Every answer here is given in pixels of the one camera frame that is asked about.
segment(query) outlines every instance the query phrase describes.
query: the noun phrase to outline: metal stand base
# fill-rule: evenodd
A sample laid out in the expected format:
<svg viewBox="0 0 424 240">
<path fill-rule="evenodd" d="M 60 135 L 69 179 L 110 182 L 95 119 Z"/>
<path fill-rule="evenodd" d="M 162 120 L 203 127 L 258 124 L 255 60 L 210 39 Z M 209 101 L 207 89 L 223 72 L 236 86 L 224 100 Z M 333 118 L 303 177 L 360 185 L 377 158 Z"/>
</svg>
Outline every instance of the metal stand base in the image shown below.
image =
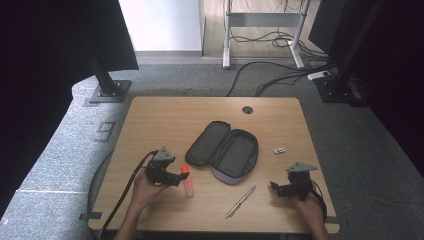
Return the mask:
<svg viewBox="0 0 424 240">
<path fill-rule="evenodd" d="M 331 79 L 321 78 L 314 80 L 321 100 L 325 103 L 349 103 L 353 107 L 368 107 L 365 98 L 366 84 L 359 78 L 348 81 L 348 89 L 344 92 L 332 90 Z"/>
<path fill-rule="evenodd" d="M 131 86 L 130 80 L 112 80 L 115 85 L 113 93 L 104 93 L 98 85 L 91 96 L 90 103 L 121 103 Z"/>
<path fill-rule="evenodd" d="M 299 50 L 297 50 L 297 47 L 294 47 L 293 41 L 288 41 L 288 44 L 290 45 L 290 51 L 293 55 L 293 59 L 296 63 L 297 68 L 298 69 L 305 68 L 305 65 L 303 64 L 302 58 L 299 55 Z"/>
<path fill-rule="evenodd" d="M 223 56 L 222 66 L 224 69 L 230 69 L 230 47 L 224 46 L 224 56 Z"/>
</svg>

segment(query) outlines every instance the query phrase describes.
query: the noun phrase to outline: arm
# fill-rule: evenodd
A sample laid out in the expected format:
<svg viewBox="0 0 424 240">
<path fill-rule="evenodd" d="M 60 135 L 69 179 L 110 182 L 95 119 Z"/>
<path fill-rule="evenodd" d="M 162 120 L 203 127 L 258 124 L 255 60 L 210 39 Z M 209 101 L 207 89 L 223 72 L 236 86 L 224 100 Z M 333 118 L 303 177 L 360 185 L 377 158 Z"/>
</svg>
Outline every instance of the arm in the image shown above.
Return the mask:
<svg viewBox="0 0 424 240">
<path fill-rule="evenodd" d="M 296 206 L 299 214 L 308 224 L 311 234 L 314 240 L 328 240 L 329 235 L 327 228 L 323 222 L 323 213 L 319 205 L 318 199 L 312 195 L 308 194 L 304 201 L 300 200 L 299 196 L 294 196 L 290 198 L 294 205 Z"/>
<path fill-rule="evenodd" d="M 124 221 L 115 236 L 115 240 L 134 239 L 141 211 L 153 202 L 156 197 L 169 186 L 152 184 L 141 169 L 134 179 L 133 193 Z"/>
</svg>

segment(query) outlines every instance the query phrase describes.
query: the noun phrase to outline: power strip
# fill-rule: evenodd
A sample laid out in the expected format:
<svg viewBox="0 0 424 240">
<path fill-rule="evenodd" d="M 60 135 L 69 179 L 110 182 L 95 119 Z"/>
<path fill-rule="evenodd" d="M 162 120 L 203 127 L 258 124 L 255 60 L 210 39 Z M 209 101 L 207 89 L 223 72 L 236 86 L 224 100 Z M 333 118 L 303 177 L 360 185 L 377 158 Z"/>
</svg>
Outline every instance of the power strip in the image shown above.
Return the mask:
<svg viewBox="0 0 424 240">
<path fill-rule="evenodd" d="M 322 71 L 322 72 L 317 72 L 317 73 L 311 73 L 311 74 L 309 74 L 308 75 L 308 79 L 312 81 L 312 80 L 315 80 L 315 79 L 318 79 L 318 78 L 328 77 L 330 75 L 331 75 L 330 72 L 328 72 L 328 71 Z"/>
</svg>

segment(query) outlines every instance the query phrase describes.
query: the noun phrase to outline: eraser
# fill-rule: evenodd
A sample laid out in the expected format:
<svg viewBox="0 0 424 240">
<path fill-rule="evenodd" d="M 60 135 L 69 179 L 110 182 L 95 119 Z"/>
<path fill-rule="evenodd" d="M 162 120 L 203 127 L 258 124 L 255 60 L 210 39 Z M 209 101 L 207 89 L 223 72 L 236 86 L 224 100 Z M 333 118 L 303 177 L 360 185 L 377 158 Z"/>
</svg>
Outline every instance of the eraser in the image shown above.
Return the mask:
<svg viewBox="0 0 424 240">
<path fill-rule="evenodd" d="M 280 154 L 280 153 L 285 153 L 286 149 L 283 147 L 279 147 L 279 148 L 274 148 L 274 154 Z"/>
</svg>

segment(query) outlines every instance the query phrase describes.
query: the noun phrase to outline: human hand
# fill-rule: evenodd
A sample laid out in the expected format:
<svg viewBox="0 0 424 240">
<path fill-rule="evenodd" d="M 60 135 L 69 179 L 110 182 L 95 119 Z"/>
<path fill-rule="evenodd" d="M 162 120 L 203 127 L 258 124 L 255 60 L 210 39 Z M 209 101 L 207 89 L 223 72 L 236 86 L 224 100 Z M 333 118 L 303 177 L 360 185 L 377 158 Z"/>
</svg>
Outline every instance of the human hand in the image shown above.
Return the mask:
<svg viewBox="0 0 424 240">
<path fill-rule="evenodd" d="M 133 194 L 131 196 L 128 211 L 140 214 L 147 205 L 153 202 L 156 197 L 168 187 L 169 186 L 165 184 L 154 185 L 147 178 L 144 169 L 141 169 L 134 179 Z"/>
<path fill-rule="evenodd" d="M 300 216 L 308 224 L 311 234 L 315 240 L 328 240 L 328 231 L 325 228 L 322 209 L 319 200 L 312 194 L 308 193 L 304 201 L 299 196 L 290 197 L 296 206 Z"/>
</svg>

